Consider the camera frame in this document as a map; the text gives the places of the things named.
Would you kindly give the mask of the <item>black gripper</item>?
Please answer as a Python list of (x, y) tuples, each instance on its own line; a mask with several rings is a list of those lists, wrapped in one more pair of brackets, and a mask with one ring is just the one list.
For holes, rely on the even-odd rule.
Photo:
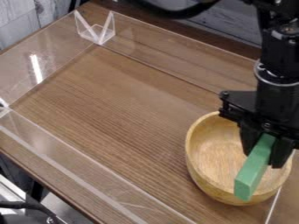
[(248, 155), (263, 132), (276, 135), (271, 165), (280, 169), (299, 140), (299, 77), (287, 79), (258, 62), (254, 67), (255, 91), (224, 90), (220, 115), (239, 123), (243, 152)]

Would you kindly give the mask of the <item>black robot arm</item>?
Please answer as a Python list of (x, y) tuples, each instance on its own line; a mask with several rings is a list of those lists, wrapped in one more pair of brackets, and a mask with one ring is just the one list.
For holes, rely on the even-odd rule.
[(256, 89), (219, 94), (219, 115), (239, 126), (243, 151), (275, 137), (268, 164), (279, 169), (299, 148), (299, 0), (242, 0), (256, 8), (262, 54), (254, 65)]

